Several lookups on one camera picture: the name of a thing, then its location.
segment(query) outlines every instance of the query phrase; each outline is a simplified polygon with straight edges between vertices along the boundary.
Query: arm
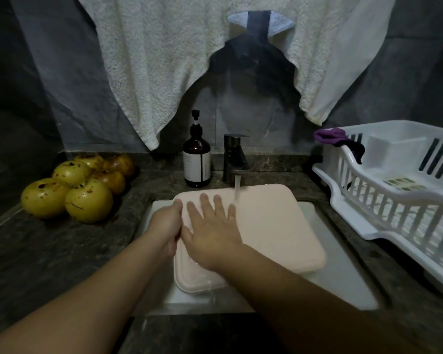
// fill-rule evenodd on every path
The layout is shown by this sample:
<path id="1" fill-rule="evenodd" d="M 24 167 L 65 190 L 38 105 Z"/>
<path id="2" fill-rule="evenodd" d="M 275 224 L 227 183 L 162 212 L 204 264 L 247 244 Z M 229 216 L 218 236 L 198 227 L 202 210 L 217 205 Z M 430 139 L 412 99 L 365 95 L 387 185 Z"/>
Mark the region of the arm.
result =
<path id="1" fill-rule="evenodd" d="M 87 280 L 0 334 L 0 353 L 109 353 L 160 264 L 176 250 L 182 202 Z"/>
<path id="2" fill-rule="evenodd" d="M 277 333 L 292 353 L 417 353 L 364 313 L 241 243 L 235 207 L 225 216 L 201 196 L 204 218 L 188 203 L 194 233 L 182 228 L 189 255 L 222 275 Z"/>

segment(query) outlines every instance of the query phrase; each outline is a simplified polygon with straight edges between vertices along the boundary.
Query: running water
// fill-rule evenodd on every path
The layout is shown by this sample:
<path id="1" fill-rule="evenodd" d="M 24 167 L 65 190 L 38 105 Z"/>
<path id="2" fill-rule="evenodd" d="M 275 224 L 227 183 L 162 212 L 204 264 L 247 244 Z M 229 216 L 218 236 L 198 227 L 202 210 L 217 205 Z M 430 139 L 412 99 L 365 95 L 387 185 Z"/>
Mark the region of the running water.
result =
<path id="1" fill-rule="evenodd" d="M 239 185 L 241 183 L 241 175 L 235 175 L 235 202 L 239 199 Z"/>

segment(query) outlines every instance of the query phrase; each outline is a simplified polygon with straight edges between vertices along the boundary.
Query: soap dispenser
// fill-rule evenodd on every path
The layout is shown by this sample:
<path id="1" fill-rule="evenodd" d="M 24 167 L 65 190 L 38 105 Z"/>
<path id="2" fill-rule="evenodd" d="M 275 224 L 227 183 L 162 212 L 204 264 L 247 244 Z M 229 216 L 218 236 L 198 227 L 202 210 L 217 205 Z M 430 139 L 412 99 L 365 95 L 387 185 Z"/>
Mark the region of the soap dispenser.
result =
<path id="1" fill-rule="evenodd" d="M 184 157 L 184 177 L 187 185 L 195 188 L 210 183 L 210 144 L 202 139 L 202 127 L 198 123 L 200 111 L 192 110 L 194 124 L 190 127 L 191 138 L 182 147 Z"/>

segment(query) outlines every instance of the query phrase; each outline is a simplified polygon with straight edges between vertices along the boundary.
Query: forearm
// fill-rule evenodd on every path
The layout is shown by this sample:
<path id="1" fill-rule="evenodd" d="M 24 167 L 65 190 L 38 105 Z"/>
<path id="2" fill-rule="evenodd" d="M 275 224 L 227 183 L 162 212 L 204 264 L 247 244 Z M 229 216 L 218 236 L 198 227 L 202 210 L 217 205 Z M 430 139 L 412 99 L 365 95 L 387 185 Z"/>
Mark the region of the forearm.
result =
<path id="1" fill-rule="evenodd" d="M 157 236 L 143 235 L 70 291 L 0 335 L 0 353 L 107 353 L 158 264 Z"/>
<path id="2" fill-rule="evenodd" d="M 216 269 L 272 326 L 292 352 L 417 352 L 380 331 L 364 313 L 247 245 L 234 245 Z"/>

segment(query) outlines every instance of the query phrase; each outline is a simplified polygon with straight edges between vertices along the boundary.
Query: person's right hand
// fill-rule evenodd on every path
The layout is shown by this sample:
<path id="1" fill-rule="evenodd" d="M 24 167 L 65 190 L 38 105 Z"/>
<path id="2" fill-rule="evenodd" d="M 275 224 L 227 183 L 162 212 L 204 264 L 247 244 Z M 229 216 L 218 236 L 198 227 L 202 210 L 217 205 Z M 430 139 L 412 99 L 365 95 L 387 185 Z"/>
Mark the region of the person's right hand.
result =
<path id="1" fill-rule="evenodd" d="M 186 226 L 183 226 L 181 231 L 189 256 L 208 270 L 217 270 L 232 246 L 242 243 L 236 224 L 235 205 L 230 204 L 226 217 L 222 198 L 215 195 L 213 202 L 215 209 L 210 204 L 207 194 L 203 193 L 200 196 L 203 218 L 194 203 L 188 202 L 187 210 L 194 233 Z"/>

